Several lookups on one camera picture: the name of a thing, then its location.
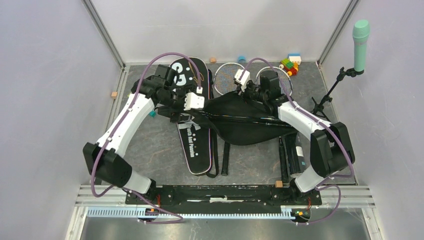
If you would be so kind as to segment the black white shaft racket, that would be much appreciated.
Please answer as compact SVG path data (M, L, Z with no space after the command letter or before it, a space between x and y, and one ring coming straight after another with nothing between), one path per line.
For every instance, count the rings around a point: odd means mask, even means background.
M265 67L257 74L256 82L260 85L260 90L264 92L264 102L265 109L272 116L277 115L276 101L285 95L281 93L282 86L280 81L280 70L277 70L275 67ZM278 137L278 154L280 162L280 171L281 171L281 181L283 183L289 183L289 167L287 163L287 153L285 147L285 136L281 135Z

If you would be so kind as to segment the green microphone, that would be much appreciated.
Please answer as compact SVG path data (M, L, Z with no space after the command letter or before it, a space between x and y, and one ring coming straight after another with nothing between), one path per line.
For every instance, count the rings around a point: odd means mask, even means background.
M367 41L370 36L371 28L366 19L358 20L352 30L354 43L354 70L363 72L365 70L367 58Z

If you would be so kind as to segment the white frame racket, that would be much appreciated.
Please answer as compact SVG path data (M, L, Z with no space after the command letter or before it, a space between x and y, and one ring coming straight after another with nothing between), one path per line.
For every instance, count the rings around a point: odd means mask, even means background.
M234 77L238 70L244 70L245 68L235 62L229 62L221 65L214 75L214 89L219 95L235 91L237 86L234 83ZM224 143L223 148L223 161L221 175L227 176L229 174L229 159L230 159L231 145L228 142Z

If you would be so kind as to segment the black sport racket bag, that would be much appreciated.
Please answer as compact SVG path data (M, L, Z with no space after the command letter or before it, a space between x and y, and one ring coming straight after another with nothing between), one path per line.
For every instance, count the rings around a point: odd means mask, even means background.
M211 76L206 63L197 57L174 60L170 67L177 71L173 86L175 91L183 88L195 89L198 82L203 88L205 99L213 98ZM201 127L192 121L192 116L181 113L174 115L188 171L195 176L206 175L216 178L219 174L219 158L217 154L217 135L209 128Z

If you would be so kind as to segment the black crossway racket bag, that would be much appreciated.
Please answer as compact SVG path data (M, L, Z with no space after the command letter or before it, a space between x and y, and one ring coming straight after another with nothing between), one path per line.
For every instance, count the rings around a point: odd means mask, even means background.
M265 111L261 103L243 99L235 92L229 92L220 97L208 100L202 110L183 111L168 106L160 106L158 108L158 114L170 118L171 122L177 122L173 119L174 115L188 114L192 116L191 120L197 125L215 131L225 142L237 146L258 144L279 136L286 136L297 132L293 126L279 127L226 120L211 120L200 114L199 111L229 116L274 117Z

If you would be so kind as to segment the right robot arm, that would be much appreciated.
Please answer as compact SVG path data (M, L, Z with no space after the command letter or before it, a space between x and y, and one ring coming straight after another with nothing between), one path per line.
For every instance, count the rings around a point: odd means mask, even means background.
M309 191L321 190L329 178L340 177L339 171L345 168L354 174L355 156L345 124L323 120L301 107L274 67L259 75L259 85L247 80L247 74L245 71L242 77L243 94L264 103L272 116L294 127L310 142L310 166L294 179L295 187L288 191L293 203L302 204L309 198Z

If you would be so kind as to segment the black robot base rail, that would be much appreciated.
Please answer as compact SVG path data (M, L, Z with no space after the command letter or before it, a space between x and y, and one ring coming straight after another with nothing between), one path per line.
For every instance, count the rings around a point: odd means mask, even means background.
M175 214L277 214L282 206L320 206L316 190L300 193L275 185L158 185L144 195Z

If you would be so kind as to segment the black shuttlecock tube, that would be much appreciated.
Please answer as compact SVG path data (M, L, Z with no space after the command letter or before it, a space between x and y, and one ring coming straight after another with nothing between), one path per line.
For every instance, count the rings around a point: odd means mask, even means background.
M296 178L306 169L306 162L300 137L297 133L285 136L285 146L288 160L289 175Z

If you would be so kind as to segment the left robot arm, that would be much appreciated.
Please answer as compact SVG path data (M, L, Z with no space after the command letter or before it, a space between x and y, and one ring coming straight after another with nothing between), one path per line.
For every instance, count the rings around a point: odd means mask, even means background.
M100 179L111 186L137 192L145 204L156 200L154 180L137 173L124 156L137 129L157 104L170 107L178 103L172 90L178 76L177 70L160 64L154 74L142 75L134 83L112 125L95 143L87 142L82 149L92 181Z

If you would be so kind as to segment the small wooden cube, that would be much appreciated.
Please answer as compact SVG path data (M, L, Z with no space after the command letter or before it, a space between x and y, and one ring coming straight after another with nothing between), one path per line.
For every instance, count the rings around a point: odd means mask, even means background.
M276 188L282 188L284 186L283 181L282 180L277 180L275 182L275 187Z

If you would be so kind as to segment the black microphone tripod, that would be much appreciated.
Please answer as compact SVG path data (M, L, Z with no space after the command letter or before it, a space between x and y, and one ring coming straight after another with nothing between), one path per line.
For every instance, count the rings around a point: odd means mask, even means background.
M362 75L365 71L356 71L354 68L349 68L347 70L345 70L344 67L342 67L339 70L339 74L336 77L336 82L332 85L332 87L330 88L330 90L322 97L322 99L320 100L319 103L317 103L317 101L314 99L314 97L312 97L312 101L314 103L314 108L312 110L312 114L320 117L320 118L324 118L327 121L330 121L330 119L328 118L328 116L324 113L324 109L325 103L331 103L333 98L330 96L331 93L333 92L333 90L336 88L336 86L338 85L339 82L341 82L346 76L354 78L356 76Z

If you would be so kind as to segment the teal cube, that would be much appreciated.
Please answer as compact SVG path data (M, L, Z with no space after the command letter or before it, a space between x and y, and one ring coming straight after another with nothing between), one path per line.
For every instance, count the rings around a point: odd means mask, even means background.
M154 118L154 117L157 115L157 113L156 113L155 111L151 111L151 112L149 113L149 115L150 115L152 118Z

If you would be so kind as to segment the green blue blocks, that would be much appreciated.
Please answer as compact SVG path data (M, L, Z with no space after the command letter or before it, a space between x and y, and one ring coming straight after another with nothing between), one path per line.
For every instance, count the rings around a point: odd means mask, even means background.
M281 60L279 68L283 69L289 76L296 76L301 63L302 58L299 53L289 53L286 58Z

